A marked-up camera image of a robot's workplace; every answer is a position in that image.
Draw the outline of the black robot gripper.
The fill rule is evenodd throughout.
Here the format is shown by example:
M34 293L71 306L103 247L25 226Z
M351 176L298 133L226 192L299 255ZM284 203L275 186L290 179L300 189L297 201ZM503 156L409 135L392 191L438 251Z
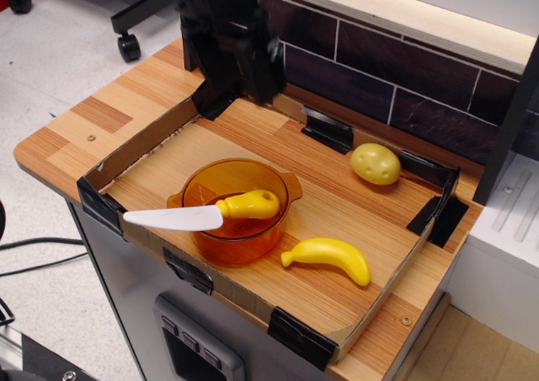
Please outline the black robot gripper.
M247 90L257 105L271 104L283 92L284 46L260 0L178 0L178 5L184 47L212 88Z

